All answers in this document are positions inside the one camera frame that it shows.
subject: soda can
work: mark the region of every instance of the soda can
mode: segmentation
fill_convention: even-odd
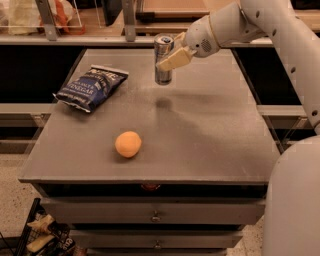
[[[158,34],[154,38],[155,64],[163,57],[167,56],[173,49],[174,40],[171,35]],[[155,66],[155,81],[159,85],[167,85],[172,80],[172,71],[159,71]]]

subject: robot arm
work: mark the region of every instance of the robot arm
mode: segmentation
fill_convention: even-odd
[[[241,7],[234,3],[193,23],[157,67],[170,70],[232,42],[269,36],[318,136],[291,146],[275,164],[262,255],[316,256],[320,251],[320,39],[296,17],[290,0],[241,0]]]
[[[194,22],[157,64],[166,71],[207,57],[232,42],[269,36],[315,132],[320,134],[320,39],[295,15],[290,0],[241,0]]]

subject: blue snack bag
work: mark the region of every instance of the blue snack bag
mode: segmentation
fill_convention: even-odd
[[[129,73],[120,69],[92,65],[91,69],[77,80],[62,87],[54,97],[62,102],[84,110],[94,111],[118,86]]]

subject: gray drawer unit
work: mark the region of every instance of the gray drawer unit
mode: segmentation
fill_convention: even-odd
[[[240,231],[187,230],[73,230],[70,236],[83,248],[231,248]]]
[[[154,82],[153,49],[88,49],[70,81],[91,64],[130,75],[90,115],[58,102],[19,180],[91,253],[234,247],[263,215],[280,154],[231,52],[195,58],[166,87]],[[114,148],[127,130],[143,140],[132,159]],[[151,193],[141,184],[161,187]]]
[[[42,206],[60,223],[255,224],[263,199],[45,198]]]
[[[225,249],[90,249],[88,256],[226,256]]]

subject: can lid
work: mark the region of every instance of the can lid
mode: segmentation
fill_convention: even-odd
[[[166,36],[166,35],[161,35],[159,37],[155,38],[155,41],[158,44],[171,44],[173,42],[173,38],[170,36]]]

